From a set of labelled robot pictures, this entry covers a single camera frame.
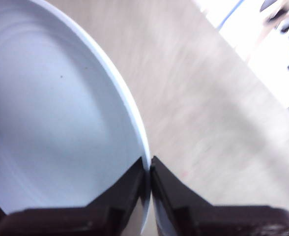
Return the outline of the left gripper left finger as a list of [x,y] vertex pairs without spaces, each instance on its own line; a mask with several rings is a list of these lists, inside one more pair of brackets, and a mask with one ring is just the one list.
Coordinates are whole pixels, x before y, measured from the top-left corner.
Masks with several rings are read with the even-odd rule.
[[86,206],[33,208],[6,214],[0,208],[0,236],[138,236],[149,194],[139,158],[110,188]]

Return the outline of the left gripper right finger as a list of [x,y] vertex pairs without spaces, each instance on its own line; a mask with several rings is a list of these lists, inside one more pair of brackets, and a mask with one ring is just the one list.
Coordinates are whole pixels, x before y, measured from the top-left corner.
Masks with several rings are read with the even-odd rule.
[[151,189],[161,236],[289,236],[289,211],[271,206],[213,205],[154,156]]

